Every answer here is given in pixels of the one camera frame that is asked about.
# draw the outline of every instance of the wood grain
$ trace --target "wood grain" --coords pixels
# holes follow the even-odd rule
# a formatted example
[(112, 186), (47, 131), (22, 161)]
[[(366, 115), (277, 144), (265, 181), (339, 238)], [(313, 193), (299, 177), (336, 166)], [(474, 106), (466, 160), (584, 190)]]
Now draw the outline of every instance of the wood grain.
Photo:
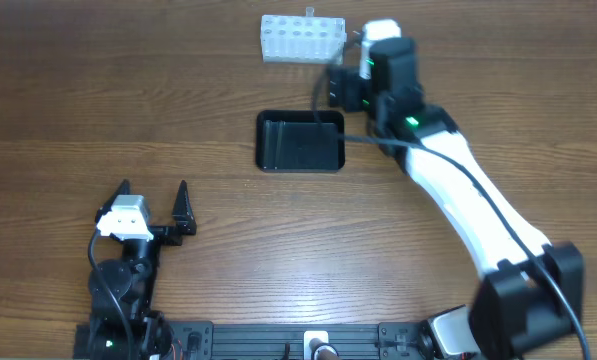
[[(458, 236), (376, 148), (348, 144), (337, 174), (255, 167), (256, 114), (306, 109), (321, 71), (263, 64), (260, 16), (312, 5), (0, 0), (0, 357), (71, 355), (93, 215), (123, 178), (159, 222), (189, 182), (199, 232), (163, 251), (155, 295), (171, 319), (375, 323), (471, 301)], [(391, 16), (418, 40), (429, 99), (520, 213), (584, 254), (597, 359), (597, 0), (315, 6), (348, 31)], [(574, 338), (530, 357), (580, 358)]]

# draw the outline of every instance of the white connector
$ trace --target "white connector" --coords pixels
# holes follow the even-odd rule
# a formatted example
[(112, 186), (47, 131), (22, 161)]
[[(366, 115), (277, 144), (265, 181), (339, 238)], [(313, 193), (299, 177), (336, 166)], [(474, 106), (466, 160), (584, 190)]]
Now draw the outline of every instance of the white connector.
[[(260, 45), (264, 62), (328, 63), (347, 40), (345, 19), (306, 16), (263, 15)], [(336, 59), (342, 63), (342, 56)]]

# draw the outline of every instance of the cable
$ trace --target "cable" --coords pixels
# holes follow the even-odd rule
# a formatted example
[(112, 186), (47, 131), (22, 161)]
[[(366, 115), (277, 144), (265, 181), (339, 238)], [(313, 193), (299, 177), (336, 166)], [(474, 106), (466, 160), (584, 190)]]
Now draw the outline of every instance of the cable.
[[(354, 44), (362, 41), (362, 35), (360, 35), (358, 38), (355, 39), (349, 46), (347, 46), (347, 44), (345, 44), (345, 46), (342, 48), (341, 54), (344, 55), (346, 48), (351, 47)], [(333, 65), (336, 58), (337, 57), (334, 57), (332, 59), (332, 61), (330, 61), (330, 63), (328, 64), (328, 67)], [(318, 82), (314, 86), (314, 90), (312, 93), (311, 109), (313, 111), (314, 120), (318, 124), (322, 124), (322, 121), (320, 120), (320, 117), (318, 116), (318, 103), (317, 103), (318, 96), (320, 95), (320, 90), (324, 85), (324, 80), (321, 80), (321, 78), (324, 77), (326, 79), (328, 67), (325, 68), (325, 70), (321, 74), (321, 77), (318, 79)], [(525, 245), (525, 243), (522, 242), (522, 240), (520, 239), (520, 237), (518, 236), (516, 231), (511, 227), (511, 225), (509, 224), (509, 222), (507, 221), (505, 216), (502, 214), (502, 212), (500, 211), (500, 209), (498, 208), (496, 203), (493, 201), (491, 196), (487, 193), (487, 191), (485, 191), (484, 187), (480, 184), (478, 179), (476, 179), (476, 177), (471, 172), (469, 172), (469, 170), (467, 170), (467, 168), (465, 168), (462, 164), (460, 164), (456, 160), (450, 158), (449, 156), (439, 153), (435, 150), (429, 149), (422, 144), (401, 141), (401, 140), (395, 140), (395, 139), (381, 139), (381, 138), (376, 138), (376, 137), (371, 137), (371, 136), (341, 135), (340, 138), (343, 140), (347, 140), (347, 141), (351, 141), (351, 142), (358, 142), (358, 143), (367, 143), (367, 144), (376, 144), (376, 145), (391, 145), (391, 146), (398, 146), (398, 147), (404, 147), (404, 148), (419, 149), (419, 150), (425, 151), (429, 154), (435, 155), (435, 156), (445, 160), (446, 162), (453, 165), (460, 172), (462, 172), (473, 183), (474, 188), (476, 188), (476, 190), (478, 190), (478, 192), (482, 195), (482, 197), (487, 201), (487, 203), (489, 204), (491, 209), (494, 211), (494, 213), (496, 214), (498, 219), (500, 219), (500, 222), (505, 227), (505, 229), (507, 230), (507, 232), (509, 233), (511, 238), (516, 242), (516, 244), (520, 247), (520, 249), (527, 255), (527, 258), (529, 259), (529, 261), (531, 261), (531, 263), (538, 270), (538, 273), (542, 276), (543, 280), (545, 280), (547, 282), (547, 285), (553, 292), (553, 295), (558, 299), (558, 302), (560, 303), (560, 305), (562, 305), (562, 307), (565, 309), (565, 312), (567, 313), (567, 317), (571, 321), (574, 331), (576, 332), (576, 336), (578, 336), (578, 340), (580, 342), (580, 348), (582, 350), (584, 360), (591, 360), (591, 351), (589, 349), (589, 344), (587, 342), (587, 337), (585, 335), (585, 331), (583, 330), (582, 325), (580, 324), (580, 320), (576, 316), (576, 313), (574, 312), (573, 308), (571, 307), (571, 304), (569, 304), (569, 301), (567, 301), (567, 298), (563, 294), (562, 290), (560, 289), (560, 287), (558, 286), (558, 284), (556, 283), (554, 278), (549, 274), (547, 269), (540, 262), (540, 260), (536, 257), (536, 255), (534, 255), (534, 253), (531, 252), (531, 250), (529, 250), (529, 248)]]
[(133, 332), (131, 332), (131, 326), (129, 325), (129, 320), (127, 320), (127, 317), (122, 312), (122, 309), (120, 308), (120, 304), (118, 304), (118, 300), (116, 299), (114, 294), (111, 292), (111, 289), (109, 288), (109, 285), (105, 281), (105, 278), (102, 275), (102, 271), (100, 271), (100, 268), (96, 264), (96, 259), (94, 258), (94, 246), (96, 245), (96, 240), (98, 240), (99, 236), (100, 236), (100, 230), (98, 230), (98, 229), (96, 229), (96, 231), (94, 231), (93, 235), (91, 235), (91, 241), (89, 241), (89, 263), (91, 264), (91, 268), (93, 269), (94, 276), (96, 276), (96, 280), (98, 280), (98, 284), (100, 286), (102, 286), (102, 288), (105, 291), (105, 293), (107, 294), (107, 296), (109, 296), (109, 298), (111, 299), (111, 304), (118, 312), (118, 316), (120, 316), (120, 321), (122, 321), (122, 326), (123, 326), (123, 328), (125, 328), (125, 333), (127, 335), (127, 346), (129, 346), (129, 352), (127, 353), (127, 359), (133, 360), (134, 359), (134, 357), (133, 357), (134, 334), (133, 334)]

